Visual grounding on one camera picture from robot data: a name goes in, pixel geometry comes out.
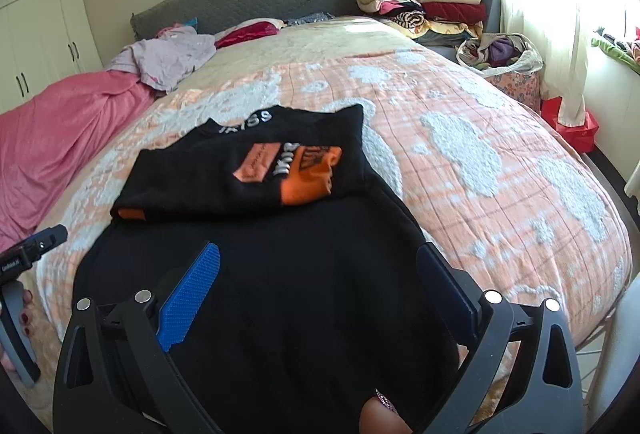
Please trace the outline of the left hand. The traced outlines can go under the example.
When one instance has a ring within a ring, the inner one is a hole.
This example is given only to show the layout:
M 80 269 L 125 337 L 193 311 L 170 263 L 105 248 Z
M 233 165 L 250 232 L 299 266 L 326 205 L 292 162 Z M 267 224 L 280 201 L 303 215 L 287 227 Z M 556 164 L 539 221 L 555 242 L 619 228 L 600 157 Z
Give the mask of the left hand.
M 30 306 L 32 306 L 32 300 L 34 299 L 34 295 L 32 292 L 25 289 L 23 292 L 23 309 L 20 313 L 20 324 L 25 336 L 30 338 L 32 336 L 32 310 Z M 1 345 L 1 365 L 8 372 L 15 372 L 16 369 L 14 367 L 14 363 L 11 362 L 9 355 L 6 354 L 6 349 L 4 345 Z

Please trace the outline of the right hand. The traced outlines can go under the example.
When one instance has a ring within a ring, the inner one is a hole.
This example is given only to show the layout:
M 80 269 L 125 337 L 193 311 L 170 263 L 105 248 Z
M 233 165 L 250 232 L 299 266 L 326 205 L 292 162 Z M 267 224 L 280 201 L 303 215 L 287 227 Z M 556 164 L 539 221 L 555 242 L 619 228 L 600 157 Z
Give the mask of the right hand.
M 360 434 L 410 434 L 393 404 L 378 390 L 363 405 L 359 418 Z

